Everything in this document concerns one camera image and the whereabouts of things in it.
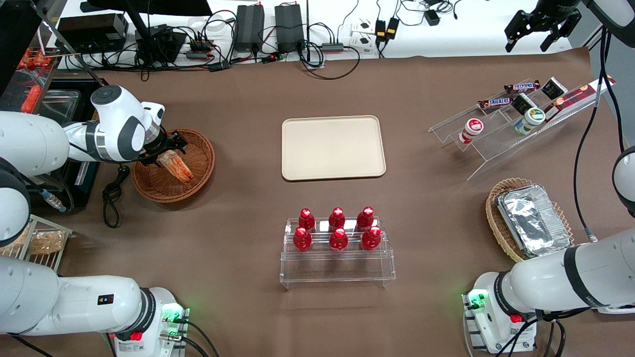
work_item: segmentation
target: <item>red button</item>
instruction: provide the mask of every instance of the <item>red button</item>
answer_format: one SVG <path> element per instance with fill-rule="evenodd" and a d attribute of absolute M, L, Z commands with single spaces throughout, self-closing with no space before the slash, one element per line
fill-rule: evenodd
<path fill-rule="evenodd" d="M 130 334 L 130 339 L 133 341 L 141 341 L 141 338 L 144 336 L 142 332 L 135 331 Z"/>
<path fill-rule="evenodd" d="M 523 322 L 523 317 L 520 315 L 511 315 L 509 319 L 512 320 L 513 323 Z"/>

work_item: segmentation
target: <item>orange food item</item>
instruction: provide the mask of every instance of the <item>orange food item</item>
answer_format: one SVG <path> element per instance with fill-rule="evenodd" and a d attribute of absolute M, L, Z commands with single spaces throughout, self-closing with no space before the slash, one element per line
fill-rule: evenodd
<path fill-rule="evenodd" d="M 183 159 L 173 150 L 168 150 L 158 156 L 157 160 L 179 181 L 185 183 L 194 178 L 194 175 L 183 162 Z"/>
<path fill-rule="evenodd" d="M 31 89 L 29 90 L 29 94 L 27 95 L 27 98 L 24 100 L 24 103 L 22 103 L 22 107 L 20 108 L 20 111 L 27 114 L 33 113 L 33 109 L 35 108 L 37 100 L 41 93 L 42 93 L 42 87 L 39 86 L 38 84 L 31 87 Z"/>
<path fill-rule="evenodd" d="M 51 62 L 51 59 L 46 57 L 46 55 L 42 52 L 42 50 L 37 51 L 36 57 L 33 59 L 33 64 L 36 67 L 42 67 L 48 65 Z"/>
<path fill-rule="evenodd" d="M 20 60 L 20 63 L 18 64 L 17 69 L 20 70 L 23 68 L 32 67 L 33 60 L 29 60 L 30 57 L 31 57 L 31 49 L 27 48 L 27 50 L 24 51 L 24 54 L 22 55 L 22 59 Z"/>

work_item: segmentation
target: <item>white table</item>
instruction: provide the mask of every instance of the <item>white table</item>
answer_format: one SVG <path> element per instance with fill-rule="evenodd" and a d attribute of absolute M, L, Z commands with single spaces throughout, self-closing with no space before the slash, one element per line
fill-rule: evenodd
<path fill-rule="evenodd" d="M 82 13 L 79 10 L 79 3 L 82 0 L 68 0 L 60 17 L 75 17 L 83 15 L 97 15 L 103 13 L 115 12 L 112 10 L 96 11 L 93 13 Z M 265 28 L 275 25 L 274 7 L 283 0 L 263 0 L 262 4 L 265 9 Z M 382 8 L 381 20 L 390 19 L 398 0 L 379 0 Z M 240 1 L 240 0 L 208 0 L 212 11 L 232 10 L 236 11 L 238 5 L 254 4 L 256 1 Z M 395 40 L 390 41 L 384 50 L 386 57 L 404 58 L 412 56 L 426 57 L 459 57 L 459 56 L 492 56 L 492 55 L 529 55 L 541 54 L 540 44 L 547 37 L 546 32 L 534 33 L 526 36 L 518 41 L 512 53 L 505 51 L 507 43 L 504 29 L 510 22 L 511 18 L 518 10 L 531 11 L 536 5 L 536 0 L 462 0 L 457 5 L 458 20 L 455 20 L 452 13 L 439 14 L 441 21 L 437 26 L 429 26 L 424 20 L 417 26 L 399 26 Z M 324 22 L 337 33 L 338 26 L 342 23 L 344 16 L 353 9 L 356 0 L 309 0 L 309 16 L 310 23 Z M 302 9 L 302 18 L 306 19 L 306 2 L 300 0 L 298 2 Z M 422 9 L 421 5 L 413 1 L 407 1 L 405 6 L 411 9 Z M 345 45 L 349 44 L 351 39 L 351 25 L 358 23 L 359 19 L 368 19 L 374 21 L 377 18 L 378 8 L 375 0 L 359 0 L 359 6 L 347 18 L 344 26 L 340 28 L 340 42 Z M 417 24 L 421 22 L 422 14 L 412 11 L 406 11 L 404 8 L 398 13 L 403 22 L 407 24 Z M 225 18 L 231 16 L 229 13 L 223 13 Z M 133 43 L 135 27 L 129 16 L 126 19 L 130 26 L 128 27 L 129 40 L 126 46 Z M 151 15 L 150 24 L 168 24 L 170 26 L 187 26 L 189 17 L 176 17 L 166 15 Z M 231 30 L 226 26 L 223 30 L 215 33 L 208 33 L 208 37 L 214 40 L 227 55 L 231 44 Z M 269 38 L 268 43 L 274 44 L 276 40 L 275 31 Z M 317 44 L 328 42 L 327 31 L 323 27 L 314 26 L 311 28 L 311 41 Z M 55 37 L 53 36 L 48 46 L 53 46 Z M 188 50 L 188 46 L 184 46 L 182 52 Z M 571 44 L 567 39 L 560 39 L 553 43 L 546 53 L 554 53 L 571 49 Z M 265 45 L 265 51 L 272 51 L 271 47 Z M 133 63 L 134 53 L 126 52 L 120 57 L 121 63 Z M 377 52 L 372 55 L 362 54 L 362 58 L 376 58 Z M 327 60 L 350 59 L 356 58 L 356 54 L 351 51 L 339 54 L 326 55 Z M 91 65 L 99 65 L 89 56 L 85 55 L 84 59 Z M 297 55 L 290 55 L 287 60 L 297 60 Z M 185 55 L 179 55 L 175 61 L 177 65 L 200 64 L 201 62 L 190 61 Z M 65 62 L 62 61 L 60 68 L 64 69 Z"/>

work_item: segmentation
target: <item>brown table surface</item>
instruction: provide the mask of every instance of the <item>brown table surface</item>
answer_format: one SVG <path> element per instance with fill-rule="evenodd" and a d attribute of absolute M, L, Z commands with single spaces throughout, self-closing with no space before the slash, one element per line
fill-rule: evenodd
<path fill-rule="evenodd" d="M 328 62 L 335 75 L 350 61 Z M 460 293 L 487 271 L 512 267 L 485 217 L 490 189 L 507 177 L 544 185 L 564 210 L 577 243 L 585 241 L 573 204 L 575 151 L 591 113 L 570 119 L 552 139 L 512 161 L 466 178 L 480 165 L 427 130 L 503 84 L 557 76 L 574 88 L 593 75 L 588 52 L 555 55 L 363 60 L 345 79 L 308 77 L 299 63 L 237 65 L 228 71 L 138 74 L 103 72 L 139 100 L 166 107 L 164 125 L 210 138 L 217 160 L 203 190 L 184 203 L 143 199 L 129 179 L 117 204 L 119 229 L 102 223 L 100 191 L 116 175 L 102 165 L 83 212 L 48 218 L 78 232 L 60 274 L 130 276 L 162 286 L 192 308 L 191 320 L 232 356 L 467 356 Z M 280 172 L 281 124 L 288 118 L 372 114 L 381 122 L 387 171 L 361 180 L 286 182 Z M 617 129 L 602 103 L 580 162 L 580 202 L 604 238 L 633 225 L 616 197 L 611 172 Z M 324 216 L 340 205 L 356 215 L 372 205 L 395 252 L 397 280 L 297 286 L 278 278 L 282 228 L 308 206 Z M 565 356 L 629 356 L 633 318 L 586 312 L 564 322 Z M 548 332 L 539 327 L 542 355 Z M 193 338 L 204 341 L 196 333 Z M 27 337 L 53 356 L 109 356 L 97 333 Z M 189 356 L 195 351 L 188 349 Z M 37 356 L 7 337 L 2 356 Z"/>

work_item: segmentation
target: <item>foil container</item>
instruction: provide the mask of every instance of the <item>foil container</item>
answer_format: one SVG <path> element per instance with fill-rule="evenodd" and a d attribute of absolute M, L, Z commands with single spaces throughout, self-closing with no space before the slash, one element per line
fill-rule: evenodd
<path fill-rule="evenodd" d="M 554 253 L 573 245 L 541 185 L 503 192 L 496 197 L 496 202 L 516 244 L 527 258 Z"/>

